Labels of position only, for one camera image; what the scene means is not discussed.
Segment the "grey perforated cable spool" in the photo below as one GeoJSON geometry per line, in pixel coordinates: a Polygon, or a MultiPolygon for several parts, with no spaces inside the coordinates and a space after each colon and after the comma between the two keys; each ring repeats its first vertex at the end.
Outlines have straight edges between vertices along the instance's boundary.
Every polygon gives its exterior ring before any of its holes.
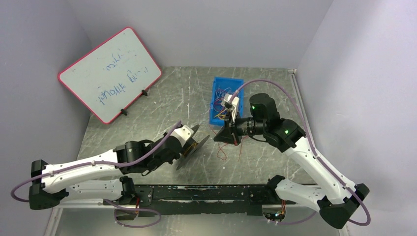
{"type": "MultiPolygon", "coordinates": [[[[192,129],[195,131],[195,134],[198,133],[199,128],[199,124],[192,127],[192,129]]],[[[200,148],[202,148],[202,146],[210,138],[210,134],[204,137],[201,141],[196,141],[193,137],[186,142],[184,148],[181,151],[181,157],[176,162],[177,171],[184,167],[190,160],[192,160],[194,153],[198,151],[200,148]]]]}

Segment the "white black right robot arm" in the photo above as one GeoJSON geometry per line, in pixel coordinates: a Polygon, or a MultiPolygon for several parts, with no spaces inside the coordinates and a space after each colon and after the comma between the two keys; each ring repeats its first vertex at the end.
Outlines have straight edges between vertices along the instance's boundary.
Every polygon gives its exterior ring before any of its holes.
{"type": "Polygon", "coordinates": [[[237,146],[244,136],[263,136],[264,142],[296,161],[320,187],[317,190],[276,175],[265,185],[268,194],[308,207],[330,226],[342,229],[369,194],[369,188],[346,178],[315,151],[306,132],[295,121],[280,117],[269,95],[255,94],[249,103],[251,116],[241,118],[237,110],[239,99],[230,94],[224,96],[222,106],[226,116],[214,141],[237,146]]]}

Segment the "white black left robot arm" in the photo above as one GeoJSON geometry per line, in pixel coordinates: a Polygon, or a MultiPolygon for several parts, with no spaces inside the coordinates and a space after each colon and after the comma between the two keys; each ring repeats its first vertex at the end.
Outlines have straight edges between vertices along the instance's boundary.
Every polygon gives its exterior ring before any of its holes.
{"type": "Polygon", "coordinates": [[[164,163],[173,164],[185,156],[189,146],[188,141],[169,137],[165,142],[128,141],[102,154],[69,163],[33,161],[30,209],[48,209],[79,199],[128,203],[136,193],[127,174],[146,176],[164,163]]]}

